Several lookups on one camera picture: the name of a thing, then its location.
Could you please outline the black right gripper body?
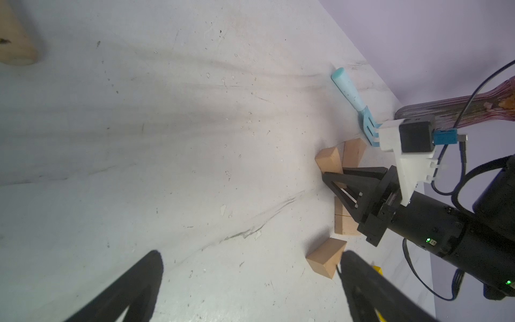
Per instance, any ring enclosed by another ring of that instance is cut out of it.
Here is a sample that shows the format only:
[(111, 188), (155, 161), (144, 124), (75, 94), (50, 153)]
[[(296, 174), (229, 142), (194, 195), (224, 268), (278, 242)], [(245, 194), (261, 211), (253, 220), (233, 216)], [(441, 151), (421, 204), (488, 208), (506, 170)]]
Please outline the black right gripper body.
[(389, 229), (438, 257), (455, 251), (466, 233), (466, 215), (418, 192), (407, 206), (401, 201), (397, 169), (391, 166), (380, 183), (380, 198), (359, 220), (358, 231), (370, 244), (377, 246)]

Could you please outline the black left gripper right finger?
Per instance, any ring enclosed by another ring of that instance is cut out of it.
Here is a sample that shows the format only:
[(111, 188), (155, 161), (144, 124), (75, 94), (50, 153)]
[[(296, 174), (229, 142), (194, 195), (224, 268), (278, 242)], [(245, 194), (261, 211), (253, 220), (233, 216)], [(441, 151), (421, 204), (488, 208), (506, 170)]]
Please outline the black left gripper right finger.
[(434, 321), (355, 252), (341, 255), (338, 275), (354, 321)]

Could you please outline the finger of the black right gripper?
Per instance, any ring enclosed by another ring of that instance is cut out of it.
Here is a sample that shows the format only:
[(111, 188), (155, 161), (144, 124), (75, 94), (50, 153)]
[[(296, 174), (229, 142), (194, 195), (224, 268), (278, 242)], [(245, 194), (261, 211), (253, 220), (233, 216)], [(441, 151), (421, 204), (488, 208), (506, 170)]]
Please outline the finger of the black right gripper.
[(325, 172), (324, 184), (349, 213), (369, 213), (380, 198), (380, 183), (386, 172)]
[(387, 171), (385, 167), (343, 168), (343, 174), (376, 179), (383, 179)]

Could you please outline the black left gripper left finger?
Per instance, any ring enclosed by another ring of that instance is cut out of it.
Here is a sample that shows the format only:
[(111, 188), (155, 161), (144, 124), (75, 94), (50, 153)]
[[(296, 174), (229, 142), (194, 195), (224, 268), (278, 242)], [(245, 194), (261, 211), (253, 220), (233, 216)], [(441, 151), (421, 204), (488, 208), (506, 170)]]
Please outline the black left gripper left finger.
[(157, 250), (147, 253), (68, 321), (150, 321), (160, 290), (164, 265)]

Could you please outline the natural wooden square block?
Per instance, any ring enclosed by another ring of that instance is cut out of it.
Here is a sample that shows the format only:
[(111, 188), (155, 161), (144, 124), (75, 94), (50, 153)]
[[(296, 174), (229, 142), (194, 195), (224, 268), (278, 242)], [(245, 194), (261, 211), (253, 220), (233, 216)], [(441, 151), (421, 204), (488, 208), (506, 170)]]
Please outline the natural wooden square block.
[(335, 233), (342, 236), (359, 236), (358, 223), (350, 216), (342, 202), (334, 197)]

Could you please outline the natural wooden triangle block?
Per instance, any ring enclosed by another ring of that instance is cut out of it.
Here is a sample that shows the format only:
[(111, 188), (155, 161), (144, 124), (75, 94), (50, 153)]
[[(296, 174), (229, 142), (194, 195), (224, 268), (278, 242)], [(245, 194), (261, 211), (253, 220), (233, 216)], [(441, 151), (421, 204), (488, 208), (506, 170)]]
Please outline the natural wooden triangle block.
[(315, 162), (320, 171), (324, 173), (343, 173), (342, 157), (338, 147), (322, 149), (315, 157)]

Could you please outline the natural wooden wedge block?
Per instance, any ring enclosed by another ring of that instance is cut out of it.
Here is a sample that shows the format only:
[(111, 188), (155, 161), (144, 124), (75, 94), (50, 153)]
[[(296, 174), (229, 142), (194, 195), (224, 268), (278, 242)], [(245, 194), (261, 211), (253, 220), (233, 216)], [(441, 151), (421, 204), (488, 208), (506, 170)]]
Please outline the natural wooden wedge block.
[(307, 262), (317, 274), (333, 279), (346, 245), (344, 240), (329, 238), (306, 257)]

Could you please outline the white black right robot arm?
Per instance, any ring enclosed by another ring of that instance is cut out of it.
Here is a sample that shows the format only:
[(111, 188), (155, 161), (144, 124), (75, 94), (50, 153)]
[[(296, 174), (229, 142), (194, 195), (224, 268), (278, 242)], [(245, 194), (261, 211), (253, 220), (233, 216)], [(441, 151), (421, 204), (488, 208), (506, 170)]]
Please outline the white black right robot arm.
[[(472, 211), (464, 209), (458, 200), (461, 189), (493, 170), (498, 174)], [(389, 229), (479, 280), (485, 298), (499, 301), (514, 296), (513, 156), (467, 173), (451, 197), (452, 205), (415, 192), (403, 206), (395, 166), (325, 173), (323, 182), (373, 246)]]

